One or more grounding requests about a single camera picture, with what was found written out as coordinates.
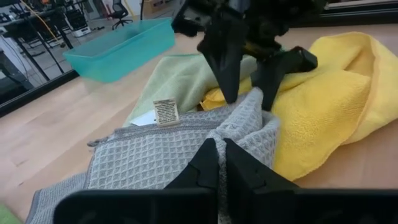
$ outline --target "yellow cable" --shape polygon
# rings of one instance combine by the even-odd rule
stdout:
[[[30,8],[24,1],[21,1],[21,3],[23,3],[26,6],[26,8],[28,8],[37,18],[40,19],[40,21],[42,21],[42,23],[47,28],[47,30],[49,30],[49,32],[52,35],[52,37],[54,37],[54,39],[59,42],[60,40],[58,40],[58,38],[54,35],[54,33],[48,27],[47,23],[45,23],[45,21],[32,8]]]
[[[136,16],[136,15],[134,15],[134,13],[132,12],[132,10],[131,10],[131,8],[130,8],[130,5],[129,5],[129,3],[127,3],[127,0],[124,0],[124,3],[126,4],[126,6],[127,6],[127,10],[130,12],[130,14],[131,14],[131,17],[134,17],[134,16]]]

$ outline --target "teal plastic bin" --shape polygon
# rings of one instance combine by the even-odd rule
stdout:
[[[175,44],[171,18],[137,21],[71,49],[63,56],[80,76],[114,82]]]

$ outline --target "black chair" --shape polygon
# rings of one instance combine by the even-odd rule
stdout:
[[[112,30],[117,29],[120,24],[124,26],[124,24],[127,24],[128,22],[132,22],[131,19],[123,19],[129,14],[129,12],[123,6],[121,0],[113,0],[112,8],[114,12],[109,16],[113,19],[119,19],[119,21],[112,26]]]

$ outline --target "wooden surface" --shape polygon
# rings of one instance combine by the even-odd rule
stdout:
[[[372,34],[398,53],[396,25],[294,29],[280,41],[288,47],[309,47],[323,35],[348,31]],[[177,35],[176,46],[163,55],[195,52],[199,40]],[[0,202],[25,220],[36,190],[85,171],[91,158],[86,143],[123,124],[163,55],[112,84],[77,78],[0,118]],[[397,188],[397,135],[395,121],[360,142],[340,147],[326,164],[297,183]]]

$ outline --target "cloth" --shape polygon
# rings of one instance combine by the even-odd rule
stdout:
[[[22,222],[5,206],[0,204],[0,224],[21,224]]]
[[[244,57],[241,78],[248,77],[255,69],[256,61]],[[153,110],[154,100],[175,98],[179,113],[194,110],[205,93],[217,86],[217,80],[201,54],[166,56],[156,66],[123,126],[129,126],[132,119]]]
[[[274,169],[289,180],[398,118],[398,58],[376,39],[358,32],[323,37],[310,51],[318,68],[287,75],[272,108],[282,121]],[[250,89],[246,78],[239,91]],[[225,104],[219,88],[201,102],[205,110]]]
[[[27,224],[51,224],[53,210],[68,194],[83,189],[162,189],[181,173],[206,138],[216,142],[220,163],[220,223],[228,223],[224,138],[234,140],[268,167],[274,160],[279,120],[261,111],[262,92],[254,88],[232,105],[186,113],[180,124],[154,124],[115,130],[95,146],[88,172],[35,194]]]

